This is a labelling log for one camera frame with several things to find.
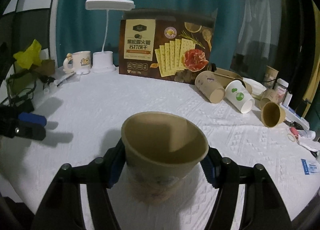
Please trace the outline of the brown cartoon paper cup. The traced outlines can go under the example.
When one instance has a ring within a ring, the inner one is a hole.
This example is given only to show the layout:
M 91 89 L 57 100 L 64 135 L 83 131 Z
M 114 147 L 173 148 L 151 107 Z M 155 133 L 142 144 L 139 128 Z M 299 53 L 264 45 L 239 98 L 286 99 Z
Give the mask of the brown cartoon paper cup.
M 132 195 L 148 204 L 169 199 L 208 154 L 204 133 L 192 122 L 164 112 L 141 112 L 121 127 Z

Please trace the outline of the brown paper cup open front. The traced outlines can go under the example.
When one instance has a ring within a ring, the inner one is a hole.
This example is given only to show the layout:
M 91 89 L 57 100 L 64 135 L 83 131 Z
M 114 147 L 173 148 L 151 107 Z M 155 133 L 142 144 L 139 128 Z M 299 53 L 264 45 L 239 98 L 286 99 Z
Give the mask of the brown paper cup open front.
M 274 102 L 266 103 L 261 110 L 261 120 L 263 125 L 273 128 L 285 120 L 285 110 Z

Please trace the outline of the brown paper cup lying back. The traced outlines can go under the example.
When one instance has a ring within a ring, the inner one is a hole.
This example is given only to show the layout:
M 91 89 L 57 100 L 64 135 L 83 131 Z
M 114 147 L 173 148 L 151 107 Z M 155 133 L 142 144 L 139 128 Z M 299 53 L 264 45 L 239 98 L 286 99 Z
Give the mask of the brown paper cup lying back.
M 268 88 L 262 93 L 260 103 L 259 103 L 259 108 L 262 110 L 263 107 L 269 102 L 273 102 L 276 104 L 278 103 L 278 95 L 276 91 L 270 88 Z

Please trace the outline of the brown paper cup lying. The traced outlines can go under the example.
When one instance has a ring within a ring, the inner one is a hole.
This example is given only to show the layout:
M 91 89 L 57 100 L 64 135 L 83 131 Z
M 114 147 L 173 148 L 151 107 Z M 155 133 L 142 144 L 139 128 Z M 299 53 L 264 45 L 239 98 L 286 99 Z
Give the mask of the brown paper cup lying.
M 201 72 L 195 79 L 195 86 L 213 104 L 220 103 L 225 97 L 225 89 L 211 71 Z
M 273 102 L 276 104 L 278 103 L 278 95 L 276 91 L 270 88 L 268 88 L 262 93 L 260 103 L 259 103 L 259 108 L 262 110 L 263 107 L 269 102 Z

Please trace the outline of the white green paper cup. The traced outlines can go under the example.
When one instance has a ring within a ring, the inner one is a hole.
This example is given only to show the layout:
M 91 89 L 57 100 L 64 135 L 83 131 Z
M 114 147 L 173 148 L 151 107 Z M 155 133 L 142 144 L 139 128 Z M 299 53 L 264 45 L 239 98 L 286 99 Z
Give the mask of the white green paper cup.
M 240 80 L 233 80 L 226 86 L 226 98 L 242 113 L 249 113 L 254 106 L 254 99 Z

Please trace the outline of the upright brown cup back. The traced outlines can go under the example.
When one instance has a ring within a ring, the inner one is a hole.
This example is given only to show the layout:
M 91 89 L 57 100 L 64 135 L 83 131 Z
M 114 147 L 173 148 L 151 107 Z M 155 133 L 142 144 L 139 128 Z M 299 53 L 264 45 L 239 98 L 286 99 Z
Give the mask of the upright brown cup back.
M 263 79 L 263 85 L 266 88 L 273 88 L 277 75 L 278 70 L 274 69 L 273 67 L 267 66 Z

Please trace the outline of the brown paper cup lying left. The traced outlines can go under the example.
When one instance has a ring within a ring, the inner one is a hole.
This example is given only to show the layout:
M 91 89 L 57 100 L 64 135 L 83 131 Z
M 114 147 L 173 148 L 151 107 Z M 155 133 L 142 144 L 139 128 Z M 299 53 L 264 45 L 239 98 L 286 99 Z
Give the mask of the brown paper cup lying left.
M 195 86 L 213 104 L 220 103 L 225 97 L 225 89 L 211 71 L 201 72 L 195 79 Z

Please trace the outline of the white tablecloth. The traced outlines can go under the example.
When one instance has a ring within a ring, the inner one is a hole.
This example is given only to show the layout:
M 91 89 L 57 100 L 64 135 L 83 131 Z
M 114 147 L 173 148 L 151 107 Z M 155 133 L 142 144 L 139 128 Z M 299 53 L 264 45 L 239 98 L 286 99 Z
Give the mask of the white tablecloth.
M 1 111 L 1 170 L 31 229 L 299 229 L 319 168 L 286 125 L 211 104 L 191 85 L 89 74 Z

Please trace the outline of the blue white packet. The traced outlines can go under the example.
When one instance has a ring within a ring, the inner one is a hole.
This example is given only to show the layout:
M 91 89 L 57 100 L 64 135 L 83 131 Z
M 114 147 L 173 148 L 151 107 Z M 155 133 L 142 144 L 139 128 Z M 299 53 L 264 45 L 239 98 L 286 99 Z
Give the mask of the blue white packet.
M 319 173 L 318 162 L 301 159 L 302 167 L 305 175 L 313 175 Z

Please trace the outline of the yellow plastic bag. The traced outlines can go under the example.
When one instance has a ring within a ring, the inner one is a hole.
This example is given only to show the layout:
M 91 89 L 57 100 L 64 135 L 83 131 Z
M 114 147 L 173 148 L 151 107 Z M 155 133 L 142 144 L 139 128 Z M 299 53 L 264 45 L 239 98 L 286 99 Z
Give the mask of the yellow plastic bag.
M 23 69 L 30 69 L 32 65 L 41 66 L 42 59 L 40 58 L 42 46 L 36 39 L 33 43 L 24 51 L 17 52 L 13 55 L 17 64 Z

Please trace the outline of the white cartoon mug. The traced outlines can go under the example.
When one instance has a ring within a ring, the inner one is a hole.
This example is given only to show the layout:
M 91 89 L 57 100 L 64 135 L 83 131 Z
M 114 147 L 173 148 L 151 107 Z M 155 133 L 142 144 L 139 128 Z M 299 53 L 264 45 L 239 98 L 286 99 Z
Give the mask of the white cartoon mug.
M 76 73 L 77 75 L 86 75 L 90 73 L 91 52 L 80 51 L 68 53 L 63 62 L 63 70 L 65 73 Z

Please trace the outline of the white desk lamp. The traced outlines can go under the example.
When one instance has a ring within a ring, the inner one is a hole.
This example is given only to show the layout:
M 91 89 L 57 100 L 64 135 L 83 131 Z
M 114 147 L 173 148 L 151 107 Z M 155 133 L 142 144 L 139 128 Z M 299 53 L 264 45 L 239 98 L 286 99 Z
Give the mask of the white desk lamp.
M 105 51 L 105 45 L 108 35 L 109 11 L 130 11 L 135 9 L 135 3 L 132 0 L 86 0 L 86 10 L 103 10 L 106 13 L 106 26 L 103 45 L 101 51 L 93 53 L 92 71 L 94 73 L 113 72 L 116 67 L 113 63 L 113 52 Z

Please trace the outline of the white lidded jar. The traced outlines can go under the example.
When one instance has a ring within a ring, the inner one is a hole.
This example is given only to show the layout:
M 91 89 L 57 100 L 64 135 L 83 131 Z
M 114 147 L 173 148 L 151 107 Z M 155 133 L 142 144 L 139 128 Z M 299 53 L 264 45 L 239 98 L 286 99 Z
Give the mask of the white lidded jar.
M 277 102 L 278 104 L 282 103 L 286 93 L 287 93 L 287 88 L 289 87 L 289 83 L 286 82 L 285 80 L 279 78 L 276 81 L 276 84 L 274 86 L 274 90 L 276 92 L 277 95 Z

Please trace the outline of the yellow curtain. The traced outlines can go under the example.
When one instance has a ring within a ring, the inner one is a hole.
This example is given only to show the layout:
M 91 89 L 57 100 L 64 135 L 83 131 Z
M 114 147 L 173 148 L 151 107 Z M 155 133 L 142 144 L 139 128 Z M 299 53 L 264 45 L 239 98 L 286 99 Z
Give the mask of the yellow curtain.
M 308 101 L 307 106 L 303 112 L 303 117 L 306 116 L 311 108 L 311 104 L 315 99 L 317 89 L 319 87 L 319 9 L 315 2 L 312 1 L 313 12 L 315 17 L 315 53 L 313 60 L 313 67 L 311 77 L 309 79 L 308 87 L 304 93 L 303 100 Z

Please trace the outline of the flat cardboard box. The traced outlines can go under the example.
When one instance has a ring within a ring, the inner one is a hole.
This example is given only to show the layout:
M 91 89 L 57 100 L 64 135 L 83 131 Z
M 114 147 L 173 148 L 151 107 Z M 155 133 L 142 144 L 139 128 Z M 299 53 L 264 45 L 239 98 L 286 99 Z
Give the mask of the flat cardboard box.
M 252 87 L 244 82 L 243 77 L 232 72 L 228 71 L 222 68 L 216 68 L 216 71 L 214 72 L 217 81 L 223 86 L 223 88 L 226 88 L 227 85 L 232 82 L 233 80 L 240 80 L 243 86 L 246 88 L 246 90 L 252 94 Z

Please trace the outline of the cracker box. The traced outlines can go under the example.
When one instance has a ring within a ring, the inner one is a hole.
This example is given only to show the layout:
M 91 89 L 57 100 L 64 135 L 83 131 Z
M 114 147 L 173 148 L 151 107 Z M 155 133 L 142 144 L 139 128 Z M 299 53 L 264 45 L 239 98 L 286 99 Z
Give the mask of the cracker box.
M 210 71 L 214 16 L 133 9 L 120 22 L 119 73 L 193 84 Z

